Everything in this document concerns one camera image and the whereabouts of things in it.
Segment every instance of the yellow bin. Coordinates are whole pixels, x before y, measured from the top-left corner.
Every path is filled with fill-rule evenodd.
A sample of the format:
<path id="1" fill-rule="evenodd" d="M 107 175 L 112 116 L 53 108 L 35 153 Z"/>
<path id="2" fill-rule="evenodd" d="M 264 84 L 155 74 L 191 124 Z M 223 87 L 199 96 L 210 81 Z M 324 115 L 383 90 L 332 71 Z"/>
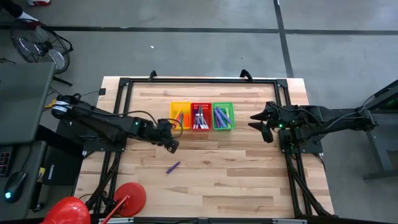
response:
<path id="1" fill-rule="evenodd" d="M 191 129 L 191 102 L 171 102 L 170 103 L 170 114 L 169 118 L 171 119 L 177 119 L 178 115 L 180 113 L 183 113 L 184 115 L 187 114 L 188 116 L 185 118 L 188 118 L 187 122 L 183 121 L 183 129 Z M 172 124 L 176 124 L 176 130 L 181 129 L 180 125 L 177 122 L 170 121 Z"/>

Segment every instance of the red shoe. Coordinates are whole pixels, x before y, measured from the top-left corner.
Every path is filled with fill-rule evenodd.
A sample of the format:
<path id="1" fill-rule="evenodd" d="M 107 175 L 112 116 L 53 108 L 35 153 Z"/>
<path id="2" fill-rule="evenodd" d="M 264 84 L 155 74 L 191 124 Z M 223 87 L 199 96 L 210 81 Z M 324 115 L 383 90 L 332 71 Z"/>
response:
<path id="1" fill-rule="evenodd" d="M 48 6 L 51 4 L 51 0 L 27 0 L 30 6 Z"/>

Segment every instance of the computer mouse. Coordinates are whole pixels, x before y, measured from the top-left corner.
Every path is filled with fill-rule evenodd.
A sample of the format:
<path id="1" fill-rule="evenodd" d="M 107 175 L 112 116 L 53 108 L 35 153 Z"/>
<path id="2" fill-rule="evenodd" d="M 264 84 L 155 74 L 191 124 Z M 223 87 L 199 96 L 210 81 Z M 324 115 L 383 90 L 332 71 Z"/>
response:
<path id="1" fill-rule="evenodd" d="M 24 171 L 18 171 L 8 177 L 6 187 L 4 188 L 4 199 L 8 203 L 19 200 L 24 188 L 24 182 L 27 174 Z"/>

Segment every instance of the wooden tabletop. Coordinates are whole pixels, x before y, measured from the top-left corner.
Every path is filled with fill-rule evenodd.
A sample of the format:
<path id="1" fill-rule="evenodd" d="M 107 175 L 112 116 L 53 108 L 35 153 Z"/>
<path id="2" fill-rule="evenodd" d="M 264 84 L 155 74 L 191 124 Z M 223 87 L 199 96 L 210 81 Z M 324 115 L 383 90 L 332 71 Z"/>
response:
<path id="1" fill-rule="evenodd" d="M 106 88 L 106 94 L 99 97 L 98 108 L 113 112 L 119 78 L 104 77 L 102 88 Z M 292 104 L 307 105 L 303 80 L 287 81 Z M 273 86 L 268 84 L 134 84 L 129 111 L 148 111 L 159 119 L 169 117 L 171 101 L 231 101 L 236 129 L 184 131 L 175 154 L 163 147 L 129 139 L 122 153 L 116 188 L 126 182 L 144 186 L 147 202 L 137 217 L 293 217 L 286 162 L 278 147 L 278 137 L 274 136 L 273 143 L 265 143 L 260 132 L 248 126 L 249 117 L 261 112 L 270 100 L 275 101 L 275 96 Z M 149 119 L 145 114 L 133 115 Z M 83 161 L 76 197 L 90 194 L 97 187 L 103 157 L 103 152 L 96 152 Z M 166 174 L 178 161 L 181 161 L 178 168 Z M 333 213 L 320 160 L 304 154 L 303 164 L 309 189 Z M 301 190 L 298 194 L 304 211 Z"/>

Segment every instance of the gray floor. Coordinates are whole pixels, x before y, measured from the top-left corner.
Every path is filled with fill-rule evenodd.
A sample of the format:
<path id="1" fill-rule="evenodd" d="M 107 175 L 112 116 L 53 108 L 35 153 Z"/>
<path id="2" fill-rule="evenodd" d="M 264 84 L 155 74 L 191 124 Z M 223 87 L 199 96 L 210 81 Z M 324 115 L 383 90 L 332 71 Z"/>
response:
<path id="1" fill-rule="evenodd" d="M 395 0 L 279 2 L 288 29 L 398 29 Z M 53 0 L 50 7 L 25 8 L 53 25 L 277 28 L 271 0 Z M 4 12 L 0 18 L 10 19 Z M 162 76 L 228 77 L 246 68 L 254 77 L 286 77 L 278 34 L 58 33 L 75 47 L 70 68 L 60 76 L 75 85 L 53 84 L 64 94 L 97 90 L 105 75 L 148 75 L 151 70 Z M 314 105 L 360 106 L 398 78 L 398 36 L 288 35 L 287 43 L 294 76 L 304 78 Z M 0 31 L 1 57 L 22 62 L 6 30 Z M 85 100 L 95 104 L 96 96 Z M 47 127 L 56 128 L 56 122 L 43 115 Z M 343 131 L 322 143 L 335 213 L 396 223 L 398 179 L 362 181 L 376 171 L 365 134 Z"/>

